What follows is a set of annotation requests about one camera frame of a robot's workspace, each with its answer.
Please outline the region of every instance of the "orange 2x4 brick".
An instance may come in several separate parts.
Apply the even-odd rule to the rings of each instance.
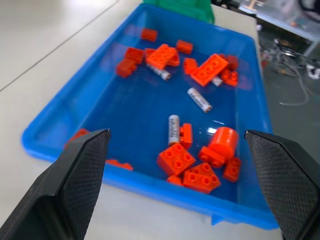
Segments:
[[[147,57],[146,63],[157,69],[163,70],[176,52],[177,50],[175,48],[169,47],[167,44],[162,44],[149,57]]]
[[[176,143],[159,153],[156,163],[165,171],[168,176],[178,176],[189,169],[196,162],[184,147]]]
[[[153,48],[145,48],[144,54],[145,58],[149,57],[152,53],[154,53],[156,50]],[[180,58],[178,52],[175,53],[175,55],[168,61],[168,66],[177,67],[180,65]]]
[[[218,54],[210,56],[200,67],[198,67],[191,77],[202,87],[205,87],[211,80],[217,76],[226,66],[228,62]]]

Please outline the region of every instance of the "cable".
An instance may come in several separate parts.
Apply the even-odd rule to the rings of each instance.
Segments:
[[[308,89],[302,80],[301,74],[300,72],[297,70],[297,68],[303,68],[301,66],[298,66],[288,55],[286,55],[285,52],[282,52],[281,50],[277,50],[275,53],[275,57],[276,57],[276,61],[274,62],[274,69],[277,72],[284,72],[285,74],[287,74],[288,76],[291,77],[297,77],[297,80],[299,82],[299,85],[304,93],[304,100],[302,102],[297,102],[297,103],[286,103],[286,102],[279,102],[279,104],[283,105],[283,106],[301,106],[306,104],[309,101],[309,95],[308,92],[311,92],[310,89]],[[305,65],[305,59],[302,59],[302,66]]]
[[[294,68],[293,66],[291,66],[291,65],[287,65],[287,66],[288,66],[289,68],[291,68],[291,69],[296,73],[296,75],[298,76],[298,82],[299,82],[299,85],[300,85],[300,87],[301,87],[304,95],[305,95],[305,98],[304,98],[304,101],[298,102],[298,103],[284,103],[284,102],[279,102],[279,104],[284,105],[284,106],[301,106],[301,105],[304,105],[304,104],[306,104],[306,103],[309,101],[309,95],[308,95],[308,93],[307,93],[307,90],[306,90],[306,88],[305,88],[304,83],[302,82],[301,74],[300,74],[300,72],[299,72],[296,68]]]

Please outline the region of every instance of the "round orange block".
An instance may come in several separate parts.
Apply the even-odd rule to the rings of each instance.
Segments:
[[[232,128],[219,127],[208,147],[229,160],[235,155],[238,138],[238,133]]]

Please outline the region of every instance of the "aa battery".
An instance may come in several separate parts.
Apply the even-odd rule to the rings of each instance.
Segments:
[[[167,81],[169,78],[171,78],[171,73],[166,70],[160,70],[154,66],[151,66],[150,64],[146,65],[148,68],[150,68],[155,74],[157,74],[160,78]]]
[[[169,146],[180,142],[180,119],[178,115],[169,116]]]
[[[210,103],[194,87],[190,88],[187,93],[205,113],[212,109]]]

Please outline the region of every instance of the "white table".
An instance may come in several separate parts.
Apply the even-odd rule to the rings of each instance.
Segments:
[[[19,1],[0,2],[2,12],[8,13],[0,14],[0,30],[4,29],[0,32],[6,36],[5,40],[0,37],[0,225],[50,165],[24,152],[20,142],[23,130],[140,3],[56,0],[58,7],[44,7],[43,2],[53,4],[21,0],[25,6],[20,7]],[[216,25],[247,34],[257,42],[253,18],[213,9]],[[39,10],[46,12],[37,15]],[[45,20],[25,22],[22,13]],[[209,216],[103,184],[86,239],[280,240],[281,233],[227,222],[211,226]]]

